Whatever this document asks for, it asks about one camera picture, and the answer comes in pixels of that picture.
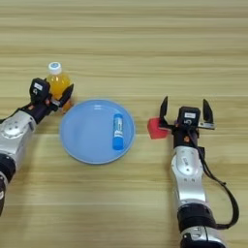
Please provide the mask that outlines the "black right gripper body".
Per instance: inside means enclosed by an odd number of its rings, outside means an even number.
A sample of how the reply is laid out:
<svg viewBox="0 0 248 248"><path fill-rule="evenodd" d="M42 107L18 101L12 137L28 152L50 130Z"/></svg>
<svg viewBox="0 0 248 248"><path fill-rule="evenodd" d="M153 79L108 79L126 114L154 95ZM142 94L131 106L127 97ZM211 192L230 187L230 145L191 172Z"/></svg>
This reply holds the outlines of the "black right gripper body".
<svg viewBox="0 0 248 248"><path fill-rule="evenodd" d="M200 122L198 126L175 123L168 124L166 121L159 122L161 130L171 130L173 135L173 147L186 146L198 148L198 138L200 136L200 129L214 130L215 125L212 123Z"/></svg>

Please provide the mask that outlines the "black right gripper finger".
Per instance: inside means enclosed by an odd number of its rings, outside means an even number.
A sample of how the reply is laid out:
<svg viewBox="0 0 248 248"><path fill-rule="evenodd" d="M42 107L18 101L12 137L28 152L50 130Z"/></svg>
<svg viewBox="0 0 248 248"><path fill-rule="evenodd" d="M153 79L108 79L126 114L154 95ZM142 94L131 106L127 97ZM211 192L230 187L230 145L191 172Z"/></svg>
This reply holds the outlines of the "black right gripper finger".
<svg viewBox="0 0 248 248"><path fill-rule="evenodd" d="M168 96L164 99L163 103L160 106L160 115L159 115L159 125L160 127L166 127L168 125L168 122L166 121L166 115L167 115L167 109L168 109Z"/></svg>
<svg viewBox="0 0 248 248"><path fill-rule="evenodd" d="M202 101L203 120L206 123L213 123L212 109L207 100Z"/></svg>

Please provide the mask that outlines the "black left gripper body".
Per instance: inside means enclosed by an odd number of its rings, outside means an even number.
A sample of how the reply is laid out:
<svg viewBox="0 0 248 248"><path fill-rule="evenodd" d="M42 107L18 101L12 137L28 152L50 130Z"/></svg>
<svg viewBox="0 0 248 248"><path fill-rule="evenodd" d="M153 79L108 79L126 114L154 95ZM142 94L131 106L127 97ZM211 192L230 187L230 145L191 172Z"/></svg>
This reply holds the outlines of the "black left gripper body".
<svg viewBox="0 0 248 248"><path fill-rule="evenodd" d="M52 98L46 98L44 101L32 104L26 109L26 112L31 115L35 122L39 124L52 111L58 111L60 102Z"/></svg>

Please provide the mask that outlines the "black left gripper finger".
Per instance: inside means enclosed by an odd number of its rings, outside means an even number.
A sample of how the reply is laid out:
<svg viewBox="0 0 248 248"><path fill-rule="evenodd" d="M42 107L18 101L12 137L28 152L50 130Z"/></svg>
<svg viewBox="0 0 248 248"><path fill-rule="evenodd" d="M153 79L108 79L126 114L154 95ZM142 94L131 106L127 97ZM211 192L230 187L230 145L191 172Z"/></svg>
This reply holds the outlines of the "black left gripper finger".
<svg viewBox="0 0 248 248"><path fill-rule="evenodd" d="M61 98L59 99L59 107L62 108L70 100L73 90L74 86L72 84L64 90Z"/></svg>

